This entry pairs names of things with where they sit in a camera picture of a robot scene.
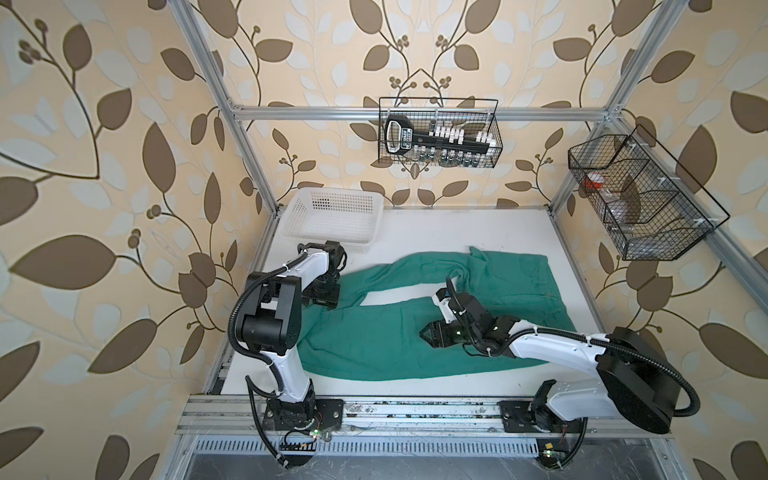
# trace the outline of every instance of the white plastic basket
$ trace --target white plastic basket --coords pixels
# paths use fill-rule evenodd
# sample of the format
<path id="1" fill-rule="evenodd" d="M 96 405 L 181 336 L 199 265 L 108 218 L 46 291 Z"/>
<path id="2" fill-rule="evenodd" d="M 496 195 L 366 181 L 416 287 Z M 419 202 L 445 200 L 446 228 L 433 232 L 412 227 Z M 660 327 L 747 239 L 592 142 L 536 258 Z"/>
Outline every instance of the white plastic basket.
<path id="1" fill-rule="evenodd" d="M 335 240 L 349 252 L 370 250 L 379 229 L 384 197 L 341 188 L 299 189 L 280 220 L 281 234 L 324 242 Z"/>

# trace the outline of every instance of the mounting plate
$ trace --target mounting plate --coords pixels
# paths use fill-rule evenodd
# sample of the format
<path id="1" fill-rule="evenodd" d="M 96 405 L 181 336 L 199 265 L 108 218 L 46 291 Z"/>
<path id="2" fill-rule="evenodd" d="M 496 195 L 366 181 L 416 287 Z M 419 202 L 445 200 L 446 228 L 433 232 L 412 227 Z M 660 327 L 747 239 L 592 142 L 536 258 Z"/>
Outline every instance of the mounting plate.
<path id="1" fill-rule="evenodd" d="M 533 415 L 528 411 L 528 400 L 504 400 L 498 403 L 504 431 L 507 433 L 541 433 L 535 425 Z M 565 423 L 565 433 L 579 433 L 578 420 Z"/>
<path id="2" fill-rule="evenodd" d="M 273 403 L 266 401 L 266 414 L 264 416 L 264 429 L 274 430 L 275 432 L 291 430 L 291 426 L 281 422 L 279 418 L 270 416 L 274 412 Z M 344 416 L 344 401 L 337 399 L 318 399 L 315 402 L 315 413 L 320 414 L 320 427 L 318 430 L 338 430 L 341 427 L 342 417 Z"/>

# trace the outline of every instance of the black cable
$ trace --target black cable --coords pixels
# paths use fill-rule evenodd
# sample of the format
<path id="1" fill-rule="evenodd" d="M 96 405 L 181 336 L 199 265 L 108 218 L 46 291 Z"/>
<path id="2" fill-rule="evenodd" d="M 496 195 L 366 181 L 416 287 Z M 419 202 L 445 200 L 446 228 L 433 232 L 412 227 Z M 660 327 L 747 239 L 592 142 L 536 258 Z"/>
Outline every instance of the black cable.
<path id="1" fill-rule="evenodd" d="M 481 343 L 480 340 L 475 338 L 475 335 L 472 332 L 472 326 L 470 325 L 470 322 L 474 321 L 474 319 L 472 318 L 471 313 L 468 312 L 464 308 L 462 303 L 458 301 L 458 296 L 456 295 L 456 289 L 453 287 L 453 281 L 451 280 L 450 275 L 445 276 L 445 286 L 448 288 L 448 295 L 450 295 L 451 299 L 453 299 L 453 301 L 456 303 L 456 307 L 457 307 L 456 310 L 458 312 L 463 312 L 457 315 L 456 319 L 461 324 L 462 328 L 467 332 L 467 337 L 469 338 L 469 342 L 472 344 L 472 346 L 475 347 L 475 349 L 478 352 L 482 353 L 483 356 L 491 356 L 489 351 L 486 348 L 484 348 L 486 347 L 485 343 Z M 476 356 L 469 352 L 467 352 L 467 354 L 470 356 Z"/>
<path id="2" fill-rule="evenodd" d="M 545 333 L 547 335 L 556 335 L 556 336 L 562 336 L 567 339 L 577 340 L 579 342 L 587 343 L 587 337 L 585 335 L 581 335 L 580 333 L 573 333 L 568 332 L 566 330 L 559 330 L 559 329 L 552 329 L 548 327 L 538 327 L 537 329 L 525 329 L 520 330 L 518 332 L 513 333 L 506 342 L 502 345 L 498 353 L 492 353 L 491 356 L 499 356 L 501 353 L 509 348 L 509 346 L 520 338 L 523 335 L 531 335 L 536 333 Z M 659 369 L 664 375 L 670 377 L 672 380 L 675 381 L 676 384 L 678 384 L 683 390 L 685 390 L 685 393 L 688 394 L 688 398 L 690 399 L 690 404 L 684 408 L 684 409 L 675 409 L 674 410 L 674 416 L 676 417 L 690 417 L 691 415 L 695 415 L 696 412 L 699 411 L 699 408 L 701 408 L 701 400 L 699 400 L 699 395 L 696 393 L 696 390 L 693 388 L 693 386 L 686 381 L 685 378 L 678 372 L 673 366 L 667 366 L 664 365 L 662 362 L 659 362 L 656 359 L 652 359 L 649 356 L 645 356 L 642 353 L 638 352 L 637 350 L 629 349 L 625 346 L 617 345 L 615 343 L 606 342 L 605 340 L 599 340 L 599 339 L 590 339 L 589 343 L 591 345 L 595 346 L 601 346 L 605 348 L 606 350 L 610 350 L 612 353 L 617 353 L 619 357 L 624 356 L 630 357 L 630 359 L 636 359 L 643 363 L 646 363 L 650 366 L 653 366 L 656 369 Z"/>
<path id="3" fill-rule="evenodd" d="M 237 315 L 240 313 L 240 309 L 243 308 L 243 304 L 245 303 L 246 299 L 253 293 L 256 288 L 262 286 L 264 282 L 269 280 L 270 278 L 280 275 L 283 272 L 287 272 L 288 270 L 292 269 L 295 265 L 297 265 L 299 262 L 304 260 L 306 258 L 306 251 L 303 251 L 296 259 L 291 260 L 289 263 L 286 263 L 284 266 L 272 270 L 269 273 L 265 273 L 261 277 L 259 277 L 255 282 L 251 283 L 245 291 L 240 295 L 240 298 L 237 299 L 235 302 L 235 306 L 232 307 L 232 313 L 230 314 L 230 321 L 227 324 L 227 339 L 230 342 L 230 345 L 232 346 L 232 349 L 243 356 L 248 356 L 252 359 L 258 359 L 262 362 L 266 363 L 270 371 L 272 372 L 272 375 L 275 377 L 275 381 L 277 383 L 277 391 L 275 392 L 264 392 L 262 389 L 257 387 L 256 385 L 251 382 L 250 384 L 253 386 L 253 391 L 258 393 L 260 396 L 268 399 L 276 399 L 278 396 L 280 396 L 280 393 L 283 391 L 283 377 L 280 375 L 280 371 L 275 366 L 272 359 L 263 353 L 259 352 L 251 352 L 247 348 L 243 348 L 238 342 L 237 337 L 235 336 L 235 323 L 237 322 Z"/>
<path id="4" fill-rule="evenodd" d="M 267 438 L 266 433 L 264 433 L 264 429 L 261 426 L 261 422 L 259 422 L 259 416 L 256 412 L 256 400 L 253 397 L 253 393 L 257 393 L 260 396 L 267 398 L 267 399 L 276 399 L 280 394 L 283 392 L 283 377 L 280 375 L 280 371 L 277 369 L 277 366 L 274 364 L 272 359 L 263 353 L 260 352 L 251 352 L 250 350 L 243 348 L 238 342 L 237 337 L 235 336 L 235 324 L 237 323 L 237 315 L 240 313 L 240 309 L 243 308 L 243 304 L 245 303 L 246 299 L 253 293 L 256 288 L 262 286 L 264 282 L 269 280 L 270 278 L 280 275 L 283 272 L 287 272 L 288 270 L 292 269 L 295 265 L 297 265 L 299 262 L 304 260 L 306 258 L 306 250 L 304 250 L 296 259 L 291 260 L 289 263 L 286 263 L 282 267 L 272 270 L 269 273 L 265 273 L 261 277 L 259 277 L 255 282 L 251 283 L 245 291 L 240 295 L 240 298 L 237 299 L 235 302 L 235 306 L 232 308 L 232 313 L 230 314 L 230 321 L 227 324 L 227 339 L 230 342 L 230 345 L 232 346 L 232 349 L 243 356 L 248 356 L 252 359 L 258 359 L 262 362 L 266 363 L 269 366 L 270 371 L 275 377 L 275 381 L 277 382 L 277 391 L 273 392 L 264 392 L 262 389 L 256 386 L 255 383 L 250 379 L 248 375 L 245 377 L 245 383 L 248 387 L 248 398 L 250 399 L 250 412 L 253 416 L 253 424 L 256 426 L 256 430 L 259 432 L 259 437 L 261 437 L 261 441 L 264 442 L 264 446 L 266 446 L 266 449 L 270 451 L 272 456 L 277 460 L 278 463 L 280 463 L 283 468 L 290 468 L 290 464 L 288 462 L 288 459 L 280 452 L 278 452 L 274 445 L 272 445 L 272 442 Z"/>
<path id="5" fill-rule="evenodd" d="M 581 419 L 581 430 L 579 430 L 576 443 L 574 443 L 573 448 L 568 451 L 568 454 L 563 458 L 562 462 L 557 460 L 554 464 L 548 465 L 541 459 L 541 456 L 538 456 L 536 457 L 536 460 L 538 460 L 541 466 L 549 470 L 562 470 L 567 464 L 571 463 L 571 460 L 576 456 L 576 452 L 581 448 L 581 444 L 584 443 L 584 437 L 587 435 L 587 420 L 587 417 Z"/>
<path id="6" fill-rule="evenodd" d="M 272 445 L 272 442 L 270 442 L 270 440 L 267 438 L 266 433 L 264 433 L 264 428 L 262 428 L 261 422 L 259 422 L 259 416 L 256 413 L 256 400 L 253 398 L 253 390 L 251 389 L 253 382 L 250 381 L 250 377 L 248 375 L 245 377 L 245 383 L 248 386 L 248 398 L 250 399 L 250 412 L 253 415 L 253 424 L 256 426 L 256 430 L 259 432 L 259 437 L 261 437 L 261 441 L 264 443 L 266 449 L 269 450 L 275 460 L 277 460 L 277 463 L 281 464 L 283 468 L 288 469 L 290 467 L 288 458 L 286 458 L 285 455 L 275 449 L 275 445 Z"/>

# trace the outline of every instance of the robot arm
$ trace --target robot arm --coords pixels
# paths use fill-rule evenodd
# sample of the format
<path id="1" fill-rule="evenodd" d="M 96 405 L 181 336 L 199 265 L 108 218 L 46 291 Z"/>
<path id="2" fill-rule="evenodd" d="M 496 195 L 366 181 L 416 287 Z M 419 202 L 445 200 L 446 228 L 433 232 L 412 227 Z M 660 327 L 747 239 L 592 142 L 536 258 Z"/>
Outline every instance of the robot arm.
<path id="1" fill-rule="evenodd" d="M 271 401 L 287 425 L 305 425 L 315 409 L 314 388 L 296 350 L 302 304 L 335 308 L 339 273 L 346 266 L 346 252 L 338 242 L 300 244 L 298 250 L 301 257 L 284 264 L 280 273 L 248 276 L 248 294 L 233 325 L 233 338 L 244 354 L 262 359 L 275 375 L 279 388 Z"/>
<path id="2" fill-rule="evenodd" d="M 420 336 L 434 348 L 462 343 L 482 355 L 540 359 L 593 376 L 580 382 L 548 380 L 531 402 L 530 415 L 540 429 L 584 417 L 626 418 L 654 433 L 669 432 L 673 416 L 699 409 L 698 396 L 680 373 L 634 331 L 617 327 L 611 335 L 581 335 L 536 326 L 514 316 L 494 318 L 468 293 L 456 293 L 450 278 L 432 300 L 443 320 Z M 690 405 L 676 410 L 684 388 Z"/>

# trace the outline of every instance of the metal floor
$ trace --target metal floor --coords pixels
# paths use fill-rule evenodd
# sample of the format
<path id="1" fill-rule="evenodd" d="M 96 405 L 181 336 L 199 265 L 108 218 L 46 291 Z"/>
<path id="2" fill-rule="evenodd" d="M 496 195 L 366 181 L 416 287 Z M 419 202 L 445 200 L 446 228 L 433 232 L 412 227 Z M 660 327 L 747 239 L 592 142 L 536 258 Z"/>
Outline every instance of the metal floor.
<path id="1" fill-rule="evenodd" d="M 646 440 L 587 440 L 563 472 L 529 458 L 318 456 L 283 470 L 267 455 L 195 454 L 186 480 L 656 480 L 664 474 Z"/>

